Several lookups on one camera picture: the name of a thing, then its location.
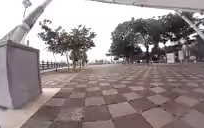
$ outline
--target fence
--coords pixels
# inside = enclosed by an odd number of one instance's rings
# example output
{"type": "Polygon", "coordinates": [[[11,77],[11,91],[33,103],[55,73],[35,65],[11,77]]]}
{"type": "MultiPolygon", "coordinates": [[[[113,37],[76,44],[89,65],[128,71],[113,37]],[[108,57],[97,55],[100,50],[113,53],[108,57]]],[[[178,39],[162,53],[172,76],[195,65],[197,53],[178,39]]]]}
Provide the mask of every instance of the fence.
{"type": "Polygon", "coordinates": [[[40,70],[56,69],[67,66],[66,62],[40,61],[40,70]]]}

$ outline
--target lamp post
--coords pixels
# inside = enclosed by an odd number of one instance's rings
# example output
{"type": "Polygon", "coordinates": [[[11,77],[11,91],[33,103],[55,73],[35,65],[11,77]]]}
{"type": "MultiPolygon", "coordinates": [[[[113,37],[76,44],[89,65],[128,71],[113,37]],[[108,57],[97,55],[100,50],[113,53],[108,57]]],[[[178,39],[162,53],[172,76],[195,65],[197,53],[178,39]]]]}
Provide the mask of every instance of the lamp post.
{"type": "Polygon", "coordinates": [[[23,3],[24,8],[25,8],[24,13],[23,13],[23,17],[25,17],[27,8],[29,8],[32,5],[32,3],[30,2],[30,0],[23,0],[22,3],[23,3]]]}

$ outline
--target sky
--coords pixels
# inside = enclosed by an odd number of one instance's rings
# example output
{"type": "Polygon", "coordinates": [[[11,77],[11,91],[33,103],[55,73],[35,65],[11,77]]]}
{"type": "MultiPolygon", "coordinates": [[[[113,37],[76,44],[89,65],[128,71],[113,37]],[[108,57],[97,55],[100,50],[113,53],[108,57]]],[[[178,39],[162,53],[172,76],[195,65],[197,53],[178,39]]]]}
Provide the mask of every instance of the sky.
{"type": "MultiPolygon", "coordinates": [[[[32,6],[28,8],[28,15],[43,0],[31,0],[32,6]]],[[[16,27],[23,19],[24,6],[22,0],[0,0],[0,39],[10,30],[16,27]]],[[[168,14],[169,10],[141,8],[125,5],[105,4],[85,0],[53,0],[40,16],[35,26],[29,32],[26,39],[30,41],[30,46],[40,50],[40,60],[54,61],[53,54],[47,52],[46,45],[37,37],[41,31],[39,21],[50,19],[53,27],[62,26],[66,31],[78,27],[79,24],[92,28],[97,33],[94,39],[96,47],[87,54],[90,61],[99,59],[109,59],[105,53],[109,50],[111,32],[115,27],[132,17],[150,18],[168,14]]],[[[57,61],[65,61],[64,56],[56,55],[57,61]]]]}

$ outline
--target gray box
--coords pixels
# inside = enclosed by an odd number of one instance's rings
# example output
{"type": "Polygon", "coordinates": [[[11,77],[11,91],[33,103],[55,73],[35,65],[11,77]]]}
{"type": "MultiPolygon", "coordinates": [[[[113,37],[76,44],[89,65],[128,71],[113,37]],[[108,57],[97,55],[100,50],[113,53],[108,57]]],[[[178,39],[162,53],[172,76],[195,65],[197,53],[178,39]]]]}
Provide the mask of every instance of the gray box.
{"type": "Polygon", "coordinates": [[[0,43],[0,106],[21,108],[42,92],[39,50],[14,43],[0,43]]]}

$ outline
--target ground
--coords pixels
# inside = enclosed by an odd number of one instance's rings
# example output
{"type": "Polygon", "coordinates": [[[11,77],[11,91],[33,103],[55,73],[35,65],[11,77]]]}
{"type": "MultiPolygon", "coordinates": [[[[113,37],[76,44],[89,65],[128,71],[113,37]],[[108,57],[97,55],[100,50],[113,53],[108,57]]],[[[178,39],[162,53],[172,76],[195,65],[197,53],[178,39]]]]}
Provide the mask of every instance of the ground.
{"type": "Polygon", "coordinates": [[[22,128],[204,128],[202,65],[104,65],[71,81],[61,75],[43,82],[63,87],[22,128]]]}

